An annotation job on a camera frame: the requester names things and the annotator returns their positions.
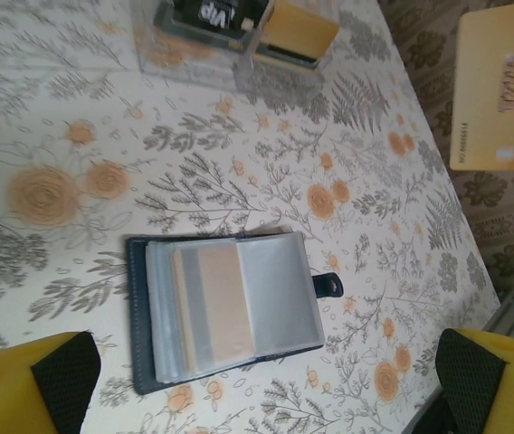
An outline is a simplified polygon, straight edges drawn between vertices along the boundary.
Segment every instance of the patterned rug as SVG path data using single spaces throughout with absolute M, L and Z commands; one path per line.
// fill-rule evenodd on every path
M 380 0 L 444 162 L 452 129 L 460 17 L 514 0 Z M 449 170 L 499 296 L 514 292 L 514 172 Z

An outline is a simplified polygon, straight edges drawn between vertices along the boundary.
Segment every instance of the tablecloth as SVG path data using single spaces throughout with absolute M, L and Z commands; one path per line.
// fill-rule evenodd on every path
M 496 310 L 377 3 L 340 23 L 289 103 L 141 75 L 128 3 L 0 0 L 0 349 L 90 330 L 84 432 L 400 432 L 441 331 Z M 123 238 L 277 227 L 344 282 L 324 348 L 137 396 Z

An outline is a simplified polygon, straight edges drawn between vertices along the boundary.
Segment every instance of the black mesh fabric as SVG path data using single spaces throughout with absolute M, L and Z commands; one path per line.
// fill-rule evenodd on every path
M 79 433 L 100 374 L 92 335 L 78 333 L 31 369 L 56 430 Z
M 461 434 L 482 434 L 506 362 L 455 330 L 446 329 L 436 372 Z

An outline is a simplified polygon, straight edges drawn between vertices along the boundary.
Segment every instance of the floral tablecloth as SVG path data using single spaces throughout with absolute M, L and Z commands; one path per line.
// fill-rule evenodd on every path
M 90 330 L 84 432 L 400 432 L 441 331 L 496 310 L 377 3 L 340 21 L 289 104 L 142 76 L 117 0 L 0 0 L 0 348 Z M 278 226 L 344 282 L 325 347 L 137 396 L 123 236 Z

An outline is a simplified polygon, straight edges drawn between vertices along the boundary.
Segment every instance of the clear plastic box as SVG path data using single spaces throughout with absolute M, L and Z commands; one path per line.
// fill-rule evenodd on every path
M 318 66 L 326 57 L 302 67 L 299 60 L 291 64 L 288 56 L 255 54 L 258 47 L 263 46 L 260 44 L 263 29 L 275 6 L 281 4 L 297 6 L 335 23 L 338 20 L 335 0 L 270 0 L 260 22 L 254 23 L 240 39 L 180 24 L 177 30 L 183 29 L 185 39 L 161 30 L 173 23 L 171 0 L 133 0 L 132 21 L 139 67 L 146 74 L 257 98 L 288 102 L 314 98 L 323 87 Z

